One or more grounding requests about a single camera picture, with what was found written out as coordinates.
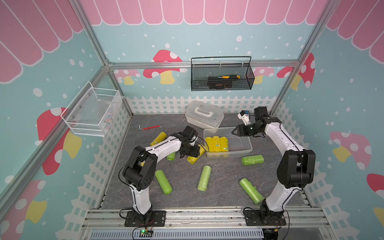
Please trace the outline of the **clear plastic storage box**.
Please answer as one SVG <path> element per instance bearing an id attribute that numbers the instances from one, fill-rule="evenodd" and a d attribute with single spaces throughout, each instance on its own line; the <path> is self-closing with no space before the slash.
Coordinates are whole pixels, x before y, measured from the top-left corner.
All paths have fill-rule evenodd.
<path id="1" fill-rule="evenodd" d="M 205 129 L 204 140 L 208 144 L 208 159 L 219 158 L 241 158 L 248 155 L 252 150 L 249 137 L 238 137 L 232 134 L 234 127 Z"/>

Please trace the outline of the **yellow roll with blue label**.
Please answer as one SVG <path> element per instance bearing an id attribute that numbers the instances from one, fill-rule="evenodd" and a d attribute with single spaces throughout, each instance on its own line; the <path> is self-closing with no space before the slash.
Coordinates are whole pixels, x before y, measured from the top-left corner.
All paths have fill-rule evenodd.
<path id="1" fill-rule="evenodd" d="M 220 141 L 221 141 L 221 150 L 222 150 L 221 152 L 222 153 L 229 152 L 229 140 L 228 140 L 228 138 L 221 137 Z"/>

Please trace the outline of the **light green roll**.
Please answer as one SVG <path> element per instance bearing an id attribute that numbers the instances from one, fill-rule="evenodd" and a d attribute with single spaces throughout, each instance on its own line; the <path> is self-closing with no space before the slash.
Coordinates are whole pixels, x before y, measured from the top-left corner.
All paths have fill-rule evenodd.
<path id="1" fill-rule="evenodd" d="M 199 191 L 204 192 L 207 190 L 211 172 L 212 172 L 212 168 L 210 166 L 204 166 L 203 167 L 201 177 L 200 177 L 200 180 L 198 183 L 198 190 Z"/>

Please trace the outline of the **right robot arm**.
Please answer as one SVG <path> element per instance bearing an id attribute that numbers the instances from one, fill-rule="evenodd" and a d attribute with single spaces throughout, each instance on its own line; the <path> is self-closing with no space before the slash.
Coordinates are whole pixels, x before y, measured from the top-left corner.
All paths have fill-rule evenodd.
<path id="1" fill-rule="evenodd" d="M 313 182 L 316 154 L 306 150 L 284 129 L 277 117 L 269 115 L 266 107 L 254 109 L 255 122 L 248 110 L 238 114 L 242 124 L 232 130 L 238 137 L 257 137 L 259 133 L 268 136 L 282 154 L 277 168 L 278 183 L 272 193 L 262 201 L 259 215 L 265 218 L 282 217 L 286 204 L 296 192 Z"/>

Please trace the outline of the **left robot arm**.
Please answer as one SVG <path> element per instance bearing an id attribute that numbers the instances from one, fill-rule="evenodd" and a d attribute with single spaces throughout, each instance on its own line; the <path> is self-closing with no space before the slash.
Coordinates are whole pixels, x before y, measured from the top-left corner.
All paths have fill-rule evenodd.
<path id="1" fill-rule="evenodd" d="M 152 210 L 149 186 L 154 180 L 157 163 L 172 153 L 198 157 L 200 148 L 196 143 L 197 131 L 187 126 L 182 132 L 173 133 L 162 142 L 149 147 L 134 148 L 120 174 L 125 178 L 124 184 L 131 189 L 133 212 L 139 217 L 146 217 Z"/>

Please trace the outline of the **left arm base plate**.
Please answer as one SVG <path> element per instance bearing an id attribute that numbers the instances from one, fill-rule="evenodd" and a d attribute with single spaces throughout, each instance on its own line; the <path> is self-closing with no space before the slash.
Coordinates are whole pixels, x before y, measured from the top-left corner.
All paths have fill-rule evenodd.
<path id="1" fill-rule="evenodd" d="M 164 227 L 166 211 L 148 211 L 145 215 L 130 211 L 125 217 L 125 227 Z"/>

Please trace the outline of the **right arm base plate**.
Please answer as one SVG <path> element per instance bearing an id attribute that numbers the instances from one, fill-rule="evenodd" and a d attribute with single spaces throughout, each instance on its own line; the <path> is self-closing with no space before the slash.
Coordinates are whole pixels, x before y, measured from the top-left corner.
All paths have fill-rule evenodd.
<path id="1" fill-rule="evenodd" d="M 243 209 L 243 215 L 247 226 L 272 226 L 280 228 L 287 225 L 283 212 L 266 212 L 246 208 Z"/>

